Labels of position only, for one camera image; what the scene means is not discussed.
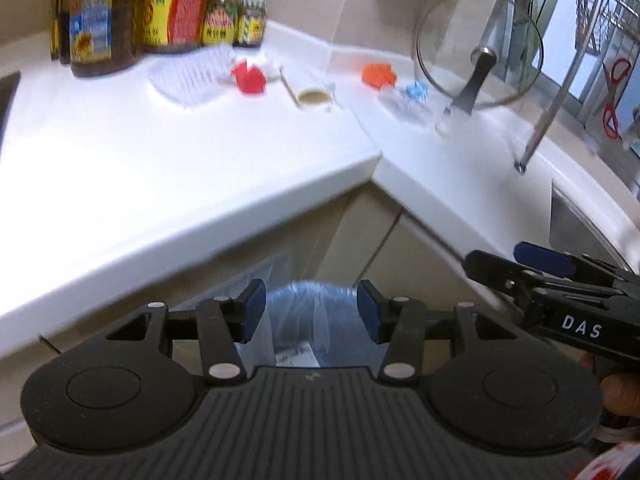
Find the right hand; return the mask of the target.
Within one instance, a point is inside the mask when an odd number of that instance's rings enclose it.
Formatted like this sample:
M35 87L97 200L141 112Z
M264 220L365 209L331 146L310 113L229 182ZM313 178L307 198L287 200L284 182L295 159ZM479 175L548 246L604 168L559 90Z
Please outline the right hand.
M614 415L638 418L640 415L639 375L629 368L618 368L600 381L604 407Z

